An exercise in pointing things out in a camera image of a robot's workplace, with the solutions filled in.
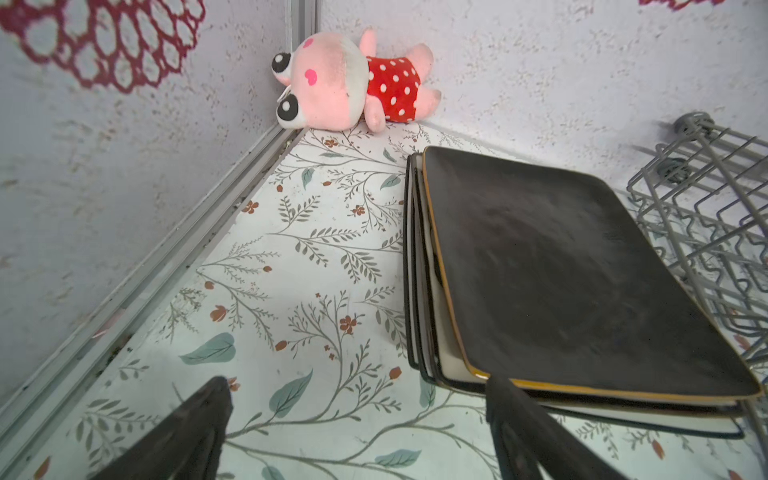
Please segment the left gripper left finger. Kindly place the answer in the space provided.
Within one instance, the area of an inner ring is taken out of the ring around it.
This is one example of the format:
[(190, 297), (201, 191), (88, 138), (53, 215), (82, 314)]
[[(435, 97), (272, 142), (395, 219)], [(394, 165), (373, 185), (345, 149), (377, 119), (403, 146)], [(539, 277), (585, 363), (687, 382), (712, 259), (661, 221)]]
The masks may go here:
[(232, 412), (228, 380), (213, 377), (94, 477), (214, 479)]

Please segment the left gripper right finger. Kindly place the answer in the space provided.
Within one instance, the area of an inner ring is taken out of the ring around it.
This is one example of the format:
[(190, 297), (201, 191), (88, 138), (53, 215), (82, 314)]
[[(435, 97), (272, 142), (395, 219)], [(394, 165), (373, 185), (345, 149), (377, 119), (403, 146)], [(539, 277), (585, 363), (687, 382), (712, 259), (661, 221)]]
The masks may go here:
[(622, 479), (624, 476), (499, 375), (485, 384), (486, 419), (503, 479)]

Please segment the pink pig plush toy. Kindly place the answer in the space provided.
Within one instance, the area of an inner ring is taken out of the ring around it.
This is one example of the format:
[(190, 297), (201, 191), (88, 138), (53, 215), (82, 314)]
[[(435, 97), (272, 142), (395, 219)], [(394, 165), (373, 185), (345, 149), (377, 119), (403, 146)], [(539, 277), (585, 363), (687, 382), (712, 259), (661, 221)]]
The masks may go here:
[(401, 57), (379, 57), (372, 29), (358, 43), (339, 33), (316, 33), (272, 59), (271, 71), (285, 86), (276, 105), (278, 124), (344, 131), (364, 121), (380, 133), (389, 123), (424, 120), (442, 99), (440, 91), (424, 85), (433, 63), (423, 43)]

